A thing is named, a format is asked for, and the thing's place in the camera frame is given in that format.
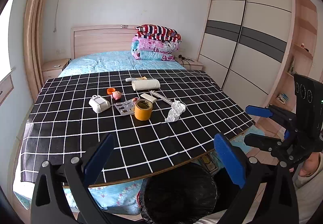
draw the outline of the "black trash bag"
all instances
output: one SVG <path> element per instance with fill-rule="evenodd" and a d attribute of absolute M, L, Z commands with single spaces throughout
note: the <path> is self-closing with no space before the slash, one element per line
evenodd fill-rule
<path fill-rule="evenodd" d="M 218 197 L 212 176 L 188 163 L 147 178 L 139 191 L 141 215 L 149 224 L 191 224 L 213 212 Z"/>

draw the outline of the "silver bolt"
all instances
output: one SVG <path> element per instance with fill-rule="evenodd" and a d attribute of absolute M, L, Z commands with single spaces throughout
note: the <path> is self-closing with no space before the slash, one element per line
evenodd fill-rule
<path fill-rule="evenodd" d="M 80 161 L 80 159 L 77 157 L 77 156 L 75 156 L 75 157 L 73 157 L 72 159 L 71 159 L 71 163 L 72 164 L 76 164 L 77 162 L 79 162 Z"/>
<path fill-rule="evenodd" d="M 252 163 L 252 164 L 256 164 L 256 163 L 258 162 L 258 159 L 257 159 L 257 158 L 255 158 L 254 156 L 251 156 L 251 157 L 249 158 L 249 161 L 250 161 L 250 163 Z"/>
<path fill-rule="evenodd" d="M 49 162 L 47 160 L 41 163 L 42 167 L 47 167 L 48 165 L 49 165 Z"/>
<path fill-rule="evenodd" d="M 287 163 L 285 161 L 281 161 L 279 164 L 281 167 L 287 167 Z"/>

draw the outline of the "white paper roll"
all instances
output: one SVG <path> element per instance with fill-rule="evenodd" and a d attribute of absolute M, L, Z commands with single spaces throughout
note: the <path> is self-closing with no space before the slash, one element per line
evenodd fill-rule
<path fill-rule="evenodd" d="M 160 88 L 160 83 L 157 79 L 135 80 L 131 82 L 133 90 L 149 90 Z"/>

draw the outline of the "crumpled white paper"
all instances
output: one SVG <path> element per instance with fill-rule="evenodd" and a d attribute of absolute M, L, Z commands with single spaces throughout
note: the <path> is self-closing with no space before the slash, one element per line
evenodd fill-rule
<path fill-rule="evenodd" d="M 172 109 L 169 111 L 167 118 L 165 118 L 165 122 L 177 121 L 179 116 L 185 110 L 186 110 L 186 105 L 184 105 L 180 101 L 174 99 L 174 102 L 172 103 Z"/>

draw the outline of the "tube of ointment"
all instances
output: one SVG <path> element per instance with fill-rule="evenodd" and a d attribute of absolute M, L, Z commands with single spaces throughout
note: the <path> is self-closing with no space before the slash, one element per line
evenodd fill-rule
<path fill-rule="evenodd" d="M 131 81 L 135 81 L 135 80 L 146 80 L 147 77 L 128 77 L 126 78 L 126 82 L 131 82 Z"/>
<path fill-rule="evenodd" d="M 152 94 L 152 95 L 154 95 L 154 96 L 156 96 L 156 97 L 159 97 L 161 100 L 165 101 L 166 103 L 168 103 L 168 104 L 170 104 L 170 105 L 172 105 L 172 104 L 173 104 L 173 102 L 172 102 L 172 101 L 170 101 L 168 98 L 166 98 L 166 97 L 164 97 L 164 96 L 162 96 L 162 95 L 158 94 L 158 93 L 157 93 L 156 91 L 154 91 L 154 90 L 151 90 L 151 91 L 150 91 L 150 94 Z"/>

